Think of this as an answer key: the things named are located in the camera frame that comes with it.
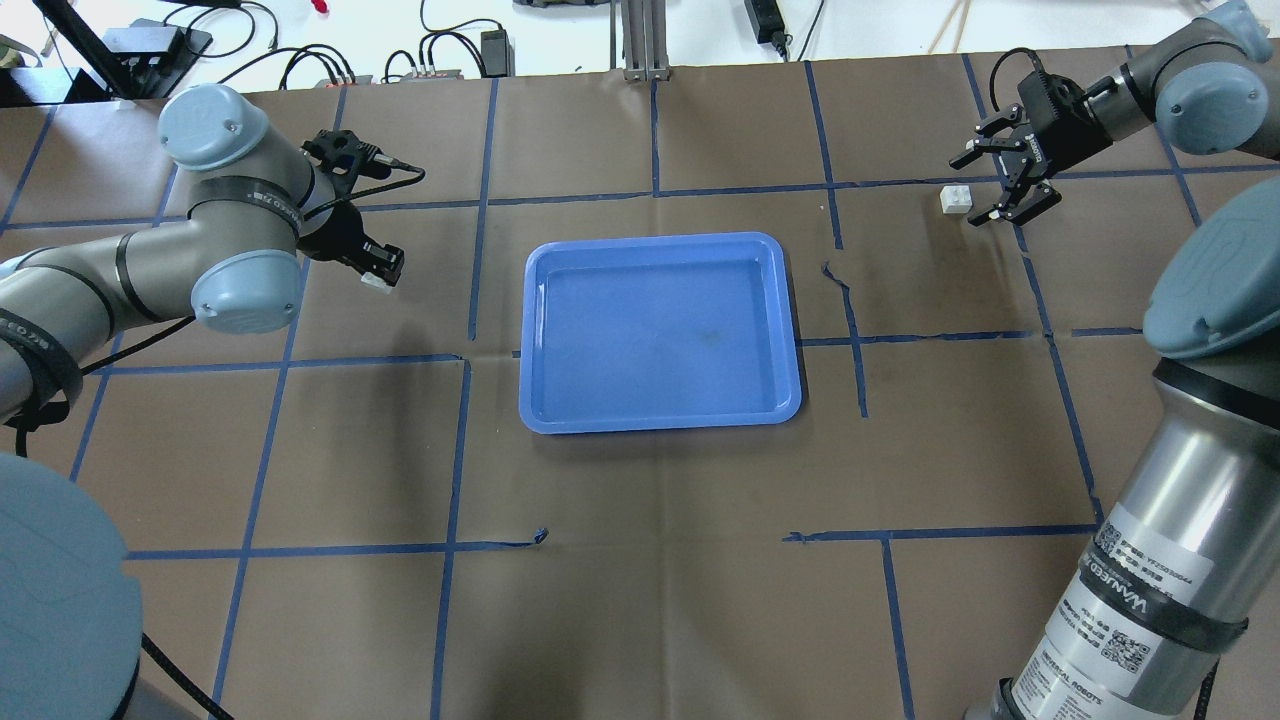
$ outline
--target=white surface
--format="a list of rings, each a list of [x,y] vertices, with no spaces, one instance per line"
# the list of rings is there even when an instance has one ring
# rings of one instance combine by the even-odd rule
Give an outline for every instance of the white surface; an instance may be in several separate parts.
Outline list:
[[[942,201],[942,213],[946,215],[959,215],[973,210],[973,192],[968,184],[948,184],[938,193]]]
[[[361,74],[381,78],[387,56],[397,49],[417,55],[422,36],[419,0],[329,0],[329,14],[316,13],[308,0],[262,0],[280,18],[280,45],[326,42],[343,51]],[[968,14],[964,8],[968,3]],[[778,0],[792,53],[804,44],[818,0]],[[1206,6],[1199,0],[827,0],[806,59],[919,55],[929,51],[963,53],[1030,47],[1094,47],[1148,45],[1172,33]],[[1280,18],[1280,0],[1253,0],[1258,18]],[[163,18],[177,8],[157,0],[78,0],[77,8],[96,31],[123,27],[134,18]],[[186,10],[175,19],[192,18]],[[516,49],[517,74],[599,72],[609,68],[609,8],[517,6],[512,0],[428,0],[433,27],[476,15],[497,18],[507,26]],[[243,51],[221,60],[201,60],[189,82],[216,81],[241,63],[266,50],[270,20],[259,15],[259,35]],[[672,65],[726,65],[777,63],[777,54],[751,36],[742,0],[667,0],[668,51]],[[959,33],[960,20],[964,31]],[[234,12],[221,12],[200,26],[214,35],[210,53],[234,47],[248,22]],[[468,31],[477,42],[481,27]],[[0,32],[33,47],[45,45],[45,31],[29,0],[0,0]],[[618,37],[621,53],[622,38]],[[68,64],[78,64],[67,41],[60,41]],[[242,90],[271,90],[279,82],[288,55],[276,56],[232,81]],[[470,58],[452,41],[436,46],[436,67],[476,72]],[[403,59],[396,68],[406,72]],[[308,87],[325,77],[314,59],[293,73],[291,87]]]

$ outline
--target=blue tray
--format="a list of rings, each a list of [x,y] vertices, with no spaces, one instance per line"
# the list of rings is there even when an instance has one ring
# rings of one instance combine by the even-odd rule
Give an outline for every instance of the blue tray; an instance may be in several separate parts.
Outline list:
[[[782,423],[800,372],[758,232],[553,242],[525,266],[520,416],[539,433]]]

